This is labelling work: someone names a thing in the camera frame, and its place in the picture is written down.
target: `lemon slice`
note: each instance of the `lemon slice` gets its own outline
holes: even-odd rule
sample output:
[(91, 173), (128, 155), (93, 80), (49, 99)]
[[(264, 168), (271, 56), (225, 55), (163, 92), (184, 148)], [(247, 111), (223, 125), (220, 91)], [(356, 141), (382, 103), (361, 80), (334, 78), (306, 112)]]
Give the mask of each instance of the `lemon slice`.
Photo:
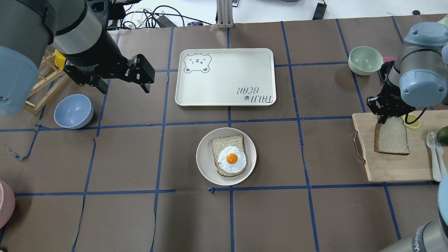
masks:
[[(420, 128), (420, 125), (422, 124), (422, 121), (420, 119), (418, 119), (415, 123), (407, 124), (405, 122), (405, 117), (406, 117), (406, 115), (401, 116), (406, 127), (413, 129), (413, 130)], [(414, 115), (412, 113), (408, 114), (408, 122), (413, 122), (416, 118), (417, 118), (416, 115)]]

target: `egg white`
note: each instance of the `egg white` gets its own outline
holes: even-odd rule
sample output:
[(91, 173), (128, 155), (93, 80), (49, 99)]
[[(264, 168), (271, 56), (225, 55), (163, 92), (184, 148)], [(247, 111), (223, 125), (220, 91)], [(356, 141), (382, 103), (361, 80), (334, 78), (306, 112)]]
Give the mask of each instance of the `egg white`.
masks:
[[(235, 164), (229, 164), (227, 162), (227, 156), (229, 154), (235, 154), (238, 160)], [(246, 167), (246, 155), (244, 151), (235, 146), (227, 146), (218, 156), (218, 164), (225, 172), (238, 173)]]

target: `brown table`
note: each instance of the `brown table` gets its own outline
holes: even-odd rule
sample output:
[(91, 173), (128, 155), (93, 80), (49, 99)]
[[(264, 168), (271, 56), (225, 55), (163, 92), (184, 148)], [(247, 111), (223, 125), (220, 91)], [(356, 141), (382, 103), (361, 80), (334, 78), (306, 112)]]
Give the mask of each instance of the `brown table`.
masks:
[[(106, 96), (67, 85), (41, 118), (0, 119), (0, 145), (19, 156), (30, 151), (17, 161), (0, 148), (0, 179), (17, 196), (0, 249), (149, 251), (155, 230), (155, 252), (367, 252), (411, 234), (437, 218), (437, 184), (367, 181), (351, 115), (368, 112), (365, 99), (381, 83), (375, 74), (353, 75), (347, 58), (360, 45), (396, 56), (413, 24), (443, 16), (113, 33), (124, 56), (142, 53), (157, 70), (151, 93), (120, 80), (110, 81)], [(179, 55), (197, 48), (271, 49), (277, 102), (179, 107)], [(59, 129), (54, 108), (73, 93), (93, 101), (94, 118), (83, 130)], [(195, 160), (202, 137), (226, 126), (249, 135), (259, 156), (233, 187), (208, 182)]]

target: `fried egg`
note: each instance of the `fried egg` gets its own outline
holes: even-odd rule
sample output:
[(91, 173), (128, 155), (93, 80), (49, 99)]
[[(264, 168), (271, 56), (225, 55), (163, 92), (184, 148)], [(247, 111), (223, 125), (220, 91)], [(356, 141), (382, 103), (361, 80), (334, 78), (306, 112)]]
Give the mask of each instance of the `fried egg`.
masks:
[(218, 156), (218, 164), (225, 172), (238, 173), (246, 167), (246, 155), (238, 147), (227, 146)]

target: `bread slice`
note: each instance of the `bread slice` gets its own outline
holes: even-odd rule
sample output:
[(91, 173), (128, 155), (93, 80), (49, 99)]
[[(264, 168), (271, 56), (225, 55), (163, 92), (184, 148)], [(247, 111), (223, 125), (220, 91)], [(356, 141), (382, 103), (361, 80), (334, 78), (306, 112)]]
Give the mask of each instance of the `bread slice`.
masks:
[(218, 173), (221, 176), (224, 177), (235, 177), (240, 174), (242, 174), (246, 168), (241, 170), (238, 173), (228, 173), (220, 168), (220, 165), (218, 164), (218, 157), (221, 153), (221, 151), (224, 150), (227, 146), (235, 146), (237, 148), (240, 148), (241, 150), (246, 152), (244, 149), (244, 137), (243, 135), (233, 135), (233, 136), (226, 136), (226, 137), (220, 137), (220, 138), (214, 138), (211, 140), (211, 148), (213, 150), (213, 159), (215, 160), (215, 166), (218, 169)]
[(406, 127), (400, 117), (391, 117), (386, 123), (375, 126), (375, 152), (409, 155)]

